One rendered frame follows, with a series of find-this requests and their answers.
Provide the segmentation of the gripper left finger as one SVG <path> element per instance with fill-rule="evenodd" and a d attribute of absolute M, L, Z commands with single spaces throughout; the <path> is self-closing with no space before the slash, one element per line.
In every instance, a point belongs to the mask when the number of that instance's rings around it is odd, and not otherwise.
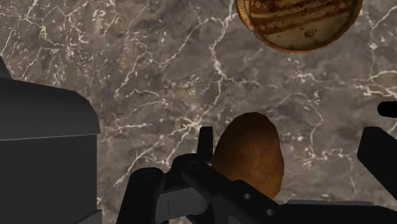
<path fill-rule="evenodd" d="M 116 224 L 168 224 L 180 216 L 193 224 L 287 224 L 286 204 L 212 167 L 211 140 L 212 127 L 202 127 L 197 152 L 176 157 L 168 172 L 133 172 Z"/>

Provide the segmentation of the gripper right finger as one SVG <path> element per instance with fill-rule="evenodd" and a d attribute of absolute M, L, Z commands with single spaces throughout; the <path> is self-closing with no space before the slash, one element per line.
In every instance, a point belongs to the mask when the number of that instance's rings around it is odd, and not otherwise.
<path fill-rule="evenodd" d="M 365 127 L 358 160 L 397 199 L 397 139 L 380 127 Z"/>

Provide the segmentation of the brown potato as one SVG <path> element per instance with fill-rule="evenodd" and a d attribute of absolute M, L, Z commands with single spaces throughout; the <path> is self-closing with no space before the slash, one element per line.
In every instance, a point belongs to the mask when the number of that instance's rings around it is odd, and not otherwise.
<path fill-rule="evenodd" d="M 243 180 L 267 197 L 275 198 L 284 176 L 275 125 L 257 112 L 234 118 L 216 145 L 212 167 L 232 181 Z"/>

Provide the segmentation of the brown striped bowl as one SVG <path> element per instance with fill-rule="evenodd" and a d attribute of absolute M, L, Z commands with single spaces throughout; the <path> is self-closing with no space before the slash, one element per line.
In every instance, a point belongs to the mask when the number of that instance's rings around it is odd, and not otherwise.
<path fill-rule="evenodd" d="M 289 53 L 325 48 L 355 23 L 364 0 L 235 0 L 244 25 L 263 43 Z"/>

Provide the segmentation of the dark grey box appliance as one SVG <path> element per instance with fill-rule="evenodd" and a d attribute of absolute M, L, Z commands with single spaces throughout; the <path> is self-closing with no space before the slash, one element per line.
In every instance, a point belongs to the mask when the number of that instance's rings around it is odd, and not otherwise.
<path fill-rule="evenodd" d="M 0 58 L 0 224 L 102 224 L 99 133 L 84 97 L 14 80 Z"/>

